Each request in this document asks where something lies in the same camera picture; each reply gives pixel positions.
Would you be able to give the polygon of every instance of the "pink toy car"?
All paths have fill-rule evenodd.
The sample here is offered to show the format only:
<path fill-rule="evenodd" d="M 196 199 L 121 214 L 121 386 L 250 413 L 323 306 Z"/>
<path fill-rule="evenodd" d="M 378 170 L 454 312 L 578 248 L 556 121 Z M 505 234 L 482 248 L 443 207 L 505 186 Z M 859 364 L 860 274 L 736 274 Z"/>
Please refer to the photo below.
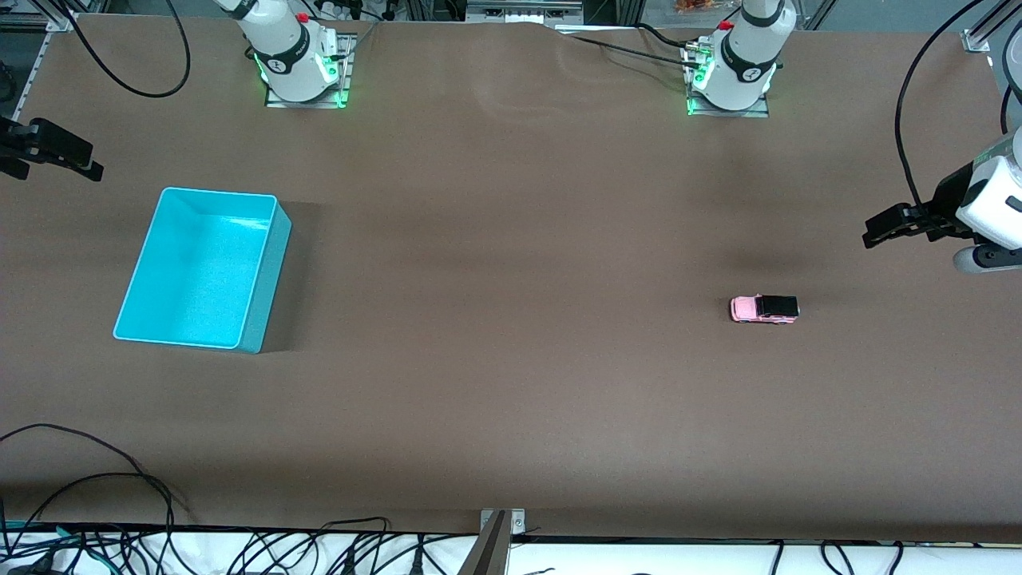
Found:
<path fill-rule="evenodd" d="M 794 296 L 739 296 L 731 300 L 731 319 L 739 324 L 791 324 L 798 320 Z"/>

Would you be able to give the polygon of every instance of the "plastic bin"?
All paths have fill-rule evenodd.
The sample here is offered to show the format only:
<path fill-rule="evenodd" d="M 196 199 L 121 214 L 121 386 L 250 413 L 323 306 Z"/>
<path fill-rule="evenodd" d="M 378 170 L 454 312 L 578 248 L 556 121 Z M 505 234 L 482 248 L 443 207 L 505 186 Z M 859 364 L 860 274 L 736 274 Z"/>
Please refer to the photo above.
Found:
<path fill-rule="evenodd" d="M 113 337 L 259 353 L 290 232 L 273 195 L 165 189 Z"/>

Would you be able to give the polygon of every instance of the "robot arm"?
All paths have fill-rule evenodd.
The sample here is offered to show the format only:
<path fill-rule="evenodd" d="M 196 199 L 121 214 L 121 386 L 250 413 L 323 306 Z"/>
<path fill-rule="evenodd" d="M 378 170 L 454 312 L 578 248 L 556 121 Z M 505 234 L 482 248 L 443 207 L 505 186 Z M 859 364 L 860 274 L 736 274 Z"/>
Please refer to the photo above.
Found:
<path fill-rule="evenodd" d="M 965 273 L 1022 269 L 1022 129 L 998 139 L 944 178 L 933 199 L 921 208 L 909 203 L 888 207 L 866 222 L 863 242 L 875 247 L 887 239 L 926 233 L 972 239 L 955 253 Z"/>
<path fill-rule="evenodd" d="M 745 0 L 734 28 L 716 30 L 707 39 L 713 57 L 692 87 L 719 108 L 750 107 L 770 89 L 795 18 L 791 0 Z"/>
<path fill-rule="evenodd" d="M 280 98 L 309 101 L 337 83 L 336 66 L 324 65 L 337 54 L 335 31 L 296 15 L 287 0 L 214 1 L 244 31 L 264 80 Z"/>

